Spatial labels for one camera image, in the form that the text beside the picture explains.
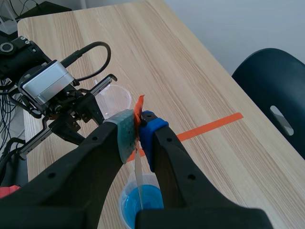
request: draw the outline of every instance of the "green sponge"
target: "green sponge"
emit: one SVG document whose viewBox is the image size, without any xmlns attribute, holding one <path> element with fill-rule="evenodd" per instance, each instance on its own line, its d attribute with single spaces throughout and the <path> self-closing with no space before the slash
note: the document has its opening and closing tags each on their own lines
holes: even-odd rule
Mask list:
<svg viewBox="0 0 305 229">
<path fill-rule="evenodd" d="M 104 120 L 118 126 L 118 147 L 121 160 L 126 164 L 135 149 L 136 133 L 134 127 L 133 110 L 124 110 Z"/>
</svg>

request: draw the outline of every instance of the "clear plastic cup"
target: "clear plastic cup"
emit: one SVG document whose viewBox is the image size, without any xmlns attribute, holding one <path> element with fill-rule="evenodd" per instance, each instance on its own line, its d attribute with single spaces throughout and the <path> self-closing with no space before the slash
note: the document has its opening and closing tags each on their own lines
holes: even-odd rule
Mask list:
<svg viewBox="0 0 305 229">
<path fill-rule="evenodd" d="M 144 209 L 164 208 L 159 183 L 154 174 L 143 174 L 142 198 Z M 119 214 L 126 228 L 134 229 L 135 217 L 140 210 L 137 181 L 135 173 L 131 173 L 119 199 Z"/>
<path fill-rule="evenodd" d="M 125 88 L 110 84 L 95 96 L 105 119 L 130 108 L 132 97 Z"/>
</svg>

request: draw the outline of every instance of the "wooden table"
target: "wooden table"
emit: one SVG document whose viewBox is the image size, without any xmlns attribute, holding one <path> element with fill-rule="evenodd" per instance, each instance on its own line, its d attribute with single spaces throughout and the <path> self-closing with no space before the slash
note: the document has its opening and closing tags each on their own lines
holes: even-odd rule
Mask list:
<svg viewBox="0 0 305 229">
<path fill-rule="evenodd" d="M 240 112 L 233 123 L 183 142 L 210 181 L 230 200 L 262 208 L 274 228 L 305 228 L 305 161 L 235 83 L 223 67 L 161 0 L 78 10 L 23 19 L 19 35 L 36 42 L 51 58 L 62 60 L 95 42 L 107 42 L 112 60 L 99 76 L 109 73 L 128 89 L 132 107 L 146 94 L 144 108 L 167 120 L 176 134 Z M 70 73 L 78 78 L 98 69 L 105 50 L 84 55 Z M 29 140 L 41 129 L 26 112 Z M 96 125 L 82 125 L 86 136 Z M 75 148 L 52 135 L 28 154 L 29 179 Z M 142 157 L 144 171 L 148 171 Z M 100 228 L 124 228 L 118 198 L 133 162 L 115 178 L 102 211 Z"/>
</svg>

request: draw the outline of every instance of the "black chair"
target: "black chair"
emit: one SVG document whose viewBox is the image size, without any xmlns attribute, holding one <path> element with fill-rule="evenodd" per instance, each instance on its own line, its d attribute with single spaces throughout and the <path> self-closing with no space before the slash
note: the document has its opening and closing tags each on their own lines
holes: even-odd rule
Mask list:
<svg viewBox="0 0 305 229">
<path fill-rule="evenodd" d="M 232 77 L 305 158 L 305 65 L 282 50 L 263 49 L 249 56 Z M 285 119 L 293 131 L 285 128 Z"/>
</svg>

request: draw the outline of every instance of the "orange tape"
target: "orange tape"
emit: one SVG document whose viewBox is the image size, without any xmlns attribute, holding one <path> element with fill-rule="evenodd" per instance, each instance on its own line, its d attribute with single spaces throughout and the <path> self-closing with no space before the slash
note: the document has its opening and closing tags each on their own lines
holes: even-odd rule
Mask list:
<svg viewBox="0 0 305 229">
<path fill-rule="evenodd" d="M 196 137 L 198 135 L 206 133 L 208 131 L 217 129 L 217 128 L 223 126 L 223 125 L 227 125 L 229 123 L 235 122 L 235 121 L 237 121 L 239 119 L 242 119 L 242 118 L 243 118 L 243 115 L 241 113 L 235 113 L 235 114 L 229 115 L 227 117 L 218 119 L 214 122 L 211 122 L 211 123 L 202 125 L 200 127 L 197 127 L 193 130 L 185 131 L 184 133 L 178 134 L 177 137 L 182 142 L 182 141 L 185 141 L 185 140 L 190 139 L 192 137 Z M 145 156 L 145 153 L 142 149 L 140 149 L 140 155 Z M 134 160 L 134 151 L 133 151 L 132 155 L 128 158 L 127 162 L 132 161 L 132 160 Z"/>
</svg>

